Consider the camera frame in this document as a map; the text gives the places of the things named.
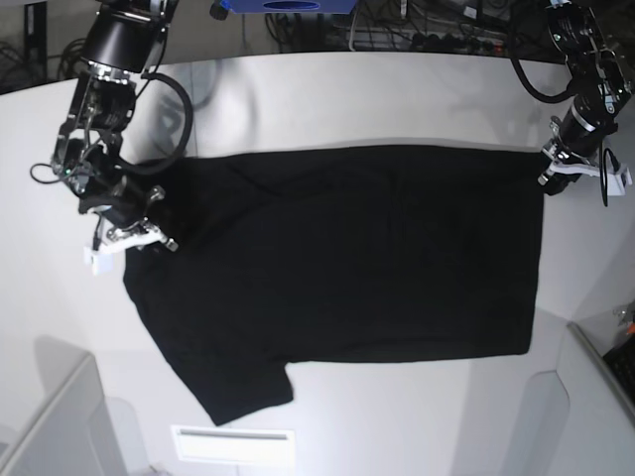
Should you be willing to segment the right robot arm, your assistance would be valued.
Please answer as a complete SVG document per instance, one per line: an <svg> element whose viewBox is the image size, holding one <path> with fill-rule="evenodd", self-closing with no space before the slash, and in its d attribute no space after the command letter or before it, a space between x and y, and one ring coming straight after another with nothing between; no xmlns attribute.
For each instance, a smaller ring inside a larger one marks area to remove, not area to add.
<svg viewBox="0 0 635 476"><path fill-rule="evenodd" d="M159 185L138 180L163 172L185 155L193 124L193 106L185 89L160 73L175 1L103 1L85 39L78 77L61 124L50 168L56 180L79 200L82 214L93 213L94 254L160 243L175 252L178 240ZM159 81L180 98L185 124L175 149L150 164L131 164L121 155L122 133L142 93L133 80Z"/></svg>

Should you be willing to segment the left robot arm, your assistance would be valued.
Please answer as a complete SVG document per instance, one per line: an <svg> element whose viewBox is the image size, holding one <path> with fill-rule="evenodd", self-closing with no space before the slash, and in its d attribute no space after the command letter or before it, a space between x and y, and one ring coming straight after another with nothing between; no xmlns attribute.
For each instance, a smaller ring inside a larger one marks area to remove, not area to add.
<svg viewBox="0 0 635 476"><path fill-rule="evenodd" d="M516 36L534 13L545 16L548 33L564 56L571 79L564 91L546 94L534 87L517 55ZM605 145L617 132L617 115L634 96L634 67L621 46L604 35L592 9L573 1L526 1L511 8L508 53L524 89L545 104L571 104L563 118L552 117L551 137L542 147L546 167L539 185L550 196L580 177L599 179L604 204L633 184L629 168Z"/></svg>

